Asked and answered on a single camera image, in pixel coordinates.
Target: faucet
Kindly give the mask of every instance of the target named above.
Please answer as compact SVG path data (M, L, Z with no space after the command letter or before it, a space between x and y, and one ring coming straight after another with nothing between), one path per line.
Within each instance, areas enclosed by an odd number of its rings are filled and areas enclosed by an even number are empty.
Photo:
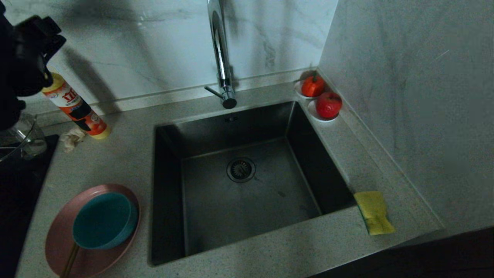
M217 77L220 93L208 86L205 86L204 89L219 97L223 107L232 109L237 105L237 100L235 100L235 91L232 86L232 74L230 72L230 63L228 62L225 25L220 0L207 0L207 11L213 39L214 56L216 56L216 66L218 67Z

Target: small white plate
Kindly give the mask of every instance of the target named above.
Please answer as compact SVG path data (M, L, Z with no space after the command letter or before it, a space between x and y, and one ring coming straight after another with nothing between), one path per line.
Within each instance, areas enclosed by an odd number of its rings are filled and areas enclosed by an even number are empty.
M319 114L317 113L317 110L316 110L316 100L309 102L309 104L307 105L307 110L309 111L309 114L312 116L312 118L314 118L314 120L321 122L321 123L329 123L329 122L334 121L336 118L338 118L338 116L336 116L336 117L328 120L326 118L319 116Z
M304 99L315 99L317 97L308 97L308 96L305 96L302 94L302 83L303 83L303 80L302 81L298 81L297 83L295 83L295 86L293 87L293 89L295 90L295 93L297 93L297 95L301 98L304 98Z

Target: yellow sponge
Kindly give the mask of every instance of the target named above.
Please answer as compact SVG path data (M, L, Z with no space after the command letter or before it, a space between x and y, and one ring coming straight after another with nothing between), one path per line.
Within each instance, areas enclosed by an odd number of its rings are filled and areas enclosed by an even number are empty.
M396 231L386 218L386 203L381 192L358 192L354 194L354 197L366 221L370 235L394 233Z

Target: speckled countertop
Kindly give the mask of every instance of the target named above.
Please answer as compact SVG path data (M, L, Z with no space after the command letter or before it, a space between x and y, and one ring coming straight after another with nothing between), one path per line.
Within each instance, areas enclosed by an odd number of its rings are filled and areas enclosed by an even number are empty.
M216 97L205 97L104 116L113 128L105 140L87 138L66 154L58 146L26 239L17 277L52 278L44 241L62 206L79 192L105 184L123 184L139 198L142 222L128 252L102 278L124 277L307 277L441 229L433 212L382 150L356 115L344 105L330 123L310 119L353 191L380 190L397 232L369 236L353 206L283 229L164 265L149 264L154 128L232 111L297 100L308 101L287 83L239 92L239 105L225 110ZM61 134L68 122L44 128Z

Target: drain strainer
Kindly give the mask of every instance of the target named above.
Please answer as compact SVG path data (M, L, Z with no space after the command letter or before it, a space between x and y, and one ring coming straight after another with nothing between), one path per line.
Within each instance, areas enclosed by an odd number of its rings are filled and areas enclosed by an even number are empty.
M246 157L239 157L228 163L226 172L232 181L245 183L254 177L255 165L252 160Z

